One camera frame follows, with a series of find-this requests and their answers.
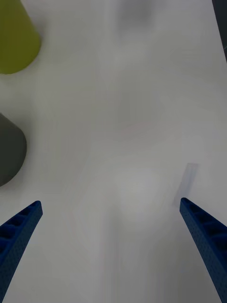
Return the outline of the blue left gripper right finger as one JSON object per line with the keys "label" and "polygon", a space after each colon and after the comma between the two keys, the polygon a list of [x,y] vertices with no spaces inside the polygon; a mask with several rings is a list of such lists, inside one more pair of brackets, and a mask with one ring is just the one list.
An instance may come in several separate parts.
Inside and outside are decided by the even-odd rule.
{"label": "blue left gripper right finger", "polygon": [[179,211],[221,302],[227,302],[227,227],[187,198]]}

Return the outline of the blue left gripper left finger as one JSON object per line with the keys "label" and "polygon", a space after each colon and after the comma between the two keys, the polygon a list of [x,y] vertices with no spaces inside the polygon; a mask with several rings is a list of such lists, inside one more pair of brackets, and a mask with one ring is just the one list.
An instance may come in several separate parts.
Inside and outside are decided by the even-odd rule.
{"label": "blue left gripper left finger", "polygon": [[42,215],[42,204],[35,201],[0,226],[1,302]]}

